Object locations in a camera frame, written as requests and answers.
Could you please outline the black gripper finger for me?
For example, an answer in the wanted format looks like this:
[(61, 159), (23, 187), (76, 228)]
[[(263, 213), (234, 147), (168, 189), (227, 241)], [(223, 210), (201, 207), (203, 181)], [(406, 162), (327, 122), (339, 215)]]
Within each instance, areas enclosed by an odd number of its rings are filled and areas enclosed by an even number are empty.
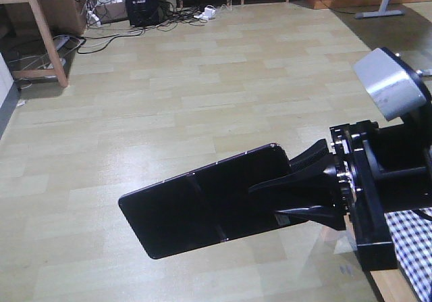
[(248, 189), (259, 211), (345, 230), (344, 205), (334, 165), (312, 165)]
[(290, 159), (291, 173), (304, 172), (318, 174), (333, 166), (333, 155), (328, 149), (326, 139), (320, 139), (306, 151)]

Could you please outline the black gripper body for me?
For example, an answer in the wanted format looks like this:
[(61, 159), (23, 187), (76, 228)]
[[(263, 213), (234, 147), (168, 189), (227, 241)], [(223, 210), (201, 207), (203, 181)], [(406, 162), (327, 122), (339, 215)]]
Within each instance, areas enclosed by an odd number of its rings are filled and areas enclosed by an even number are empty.
[(330, 133), (362, 269), (395, 269), (385, 214), (431, 206), (429, 149), (405, 124), (381, 128), (365, 120)]

